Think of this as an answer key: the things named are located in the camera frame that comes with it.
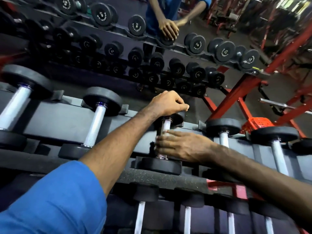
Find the gym floor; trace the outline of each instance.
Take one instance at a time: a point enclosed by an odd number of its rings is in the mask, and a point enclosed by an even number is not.
[[[119,21],[118,24],[127,26],[128,19],[134,15],[139,14],[145,16],[146,12],[146,3],[139,2],[137,0],[104,0],[106,3],[113,5],[118,14],[119,14]],[[188,33],[195,32],[199,35],[203,35],[206,39],[206,44],[215,37],[223,37],[225,39],[225,33],[222,35],[222,31],[220,32],[219,36],[216,34],[216,27],[207,26],[204,21],[198,19],[192,20],[190,25],[186,25],[180,28],[179,36],[177,39],[178,43],[183,43],[185,36]],[[112,40],[118,40],[124,45],[124,55],[127,55],[128,52],[135,46],[142,47],[141,43],[136,42],[134,40],[129,40],[122,38],[120,36],[116,36],[111,33],[107,33],[105,36],[105,41],[103,41],[103,45],[106,42],[111,42]],[[232,34],[230,40],[235,43],[236,46],[244,45],[247,48],[250,48],[250,41],[248,37],[240,32]],[[25,46],[25,42],[17,40],[14,37],[10,37],[7,35],[0,34],[0,54],[10,54],[13,52],[17,52],[19,49],[22,49]],[[212,66],[216,67],[216,64],[208,63],[204,61],[200,61],[198,59],[192,59],[189,56],[179,55],[177,53],[171,51],[165,51],[164,60],[165,60],[165,68],[168,67],[169,60],[173,57],[178,57],[181,61],[186,65],[190,61],[195,61],[201,64],[201,66]],[[258,62],[257,67],[263,69],[264,65],[261,62]],[[81,77],[88,77],[86,71],[77,71],[73,72],[72,70],[65,69],[65,70],[56,70],[56,66],[50,66],[52,74],[55,75],[64,75],[64,77],[69,77],[71,80],[66,80],[67,83],[55,81],[56,90],[64,90],[65,95],[82,98],[84,94],[84,90],[88,86],[85,83],[80,82],[79,80],[75,80],[75,77],[79,74]],[[232,88],[237,83],[237,81],[241,78],[243,74],[237,70],[228,70],[225,73],[225,82],[223,84],[226,88]],[[290,99],[294,95],[294,91],[298,88],[297,82],[294,79],[284,76],[281,74],[272,75],[269,79],[269,86],[265,87],[264,90],[269,96],[272,101],[284,103],[288,99]],[[306,84],[312,82],[312,77],[306,80]],[[136,90],[136,84],[133,82],[129,82],[127,80],[117,79],[113,77],[107,76],[105,81],[101,81],[100,86],[107,87],[108,89],[114,90],[120,96],[122,96],[124,104],[129,104],[129,109],[131,110],[141,110],[145,107],[148,102],[156,95],[151,93],[148,89],[143,90],[143,92],[138,92]],[[225,95],[218,91],[208,88],[206,92],[207,96],[212,99],[212,101],[218,106],[222,100],[225,98]],[[205,121],[211,112],[208,110],[207,106],[200,98],[193,98],[190,96],[182,96],[186,103],[190,105],[190,109],[186,114],[186,122],[190,123],[198,123],[199,120]],[[268,104],[262,104],[258,102],[258,99],[261,98],[261,94],[258,92],[257,89],[253,89],[250,94],[247,95],[246,98],[246,105],[250,110],[251,114],[254,117],[266,117],[271,121],[275,121],[278,116],[276,116],[273,111],[271,110]],[[223,116],[224,118],[235,118],[240,120],[242,123],[245,123],[246,119],[238,106],[235,103]],[[295,121],[300,126],[303,133],[306,134],[307,137],[312,137],[312,123],[310,115],[302,114],[301,116],[297,117]]]

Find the hand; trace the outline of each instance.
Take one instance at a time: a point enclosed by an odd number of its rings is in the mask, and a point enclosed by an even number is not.
[[[169,19],[163,19],[158,22],[159,23],[159,29],[163,32],[163,35],[168,38],[175,40],[177,39],[177,36],[179,35],[179,28],[176,26],[176,24]]]
[[[173,130],[167,133],[170,135],[156,137],[156,151],[162,155],[174,156],[190,162],[212,162],[214,151],[219,146],[202,135]]]
[[[175,20],[174,23],[176,24],[177,27],[184,26],[186,23],[188,23],[187,18],[182,18],[180,20]]]
[[[152,99],[148,107],[161,116],[170,116],[176,112],[187,111],[189,105],[175,91],[164,91]]]

